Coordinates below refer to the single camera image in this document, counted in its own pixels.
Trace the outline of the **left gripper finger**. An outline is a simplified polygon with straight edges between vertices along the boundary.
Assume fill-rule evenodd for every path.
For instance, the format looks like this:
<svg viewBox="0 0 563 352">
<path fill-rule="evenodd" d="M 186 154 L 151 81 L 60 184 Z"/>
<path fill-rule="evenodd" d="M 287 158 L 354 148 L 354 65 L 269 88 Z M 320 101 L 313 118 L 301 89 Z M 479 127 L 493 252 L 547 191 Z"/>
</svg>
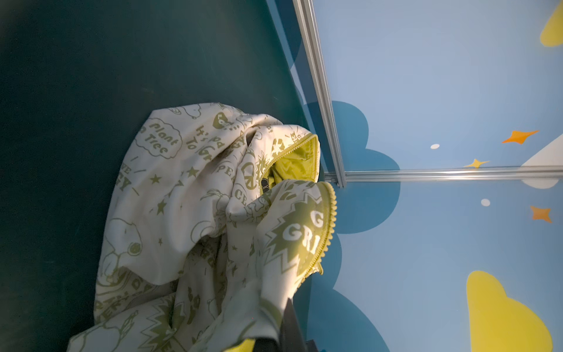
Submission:
<svg viewBox="0 0 563 352">
<path fill-rule="evenodd" d="M 255 352 L 318 352 L 314 340 L 305 340 L 299 326 L 293 302 L 288 299 L 284 311 L 278 342 L 260 338 L 255 342 Z"/>
</svg>

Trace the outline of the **green and cream printed jacket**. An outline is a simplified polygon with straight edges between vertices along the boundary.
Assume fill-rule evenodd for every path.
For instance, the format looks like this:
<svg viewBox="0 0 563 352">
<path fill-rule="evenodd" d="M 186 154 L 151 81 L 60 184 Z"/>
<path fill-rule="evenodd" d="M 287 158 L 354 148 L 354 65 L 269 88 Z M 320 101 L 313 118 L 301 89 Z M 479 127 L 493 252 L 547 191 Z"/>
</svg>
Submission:
<svg viewBox="0 0 563 352">
<path fill-rule="evenodd" d="M 95 323 L 69 351 L 280 346 L 287 304 L 322 271 L 337 198 L 307 129 L 220 103 L 153 111 L 108 207 Z"/>
</svg>

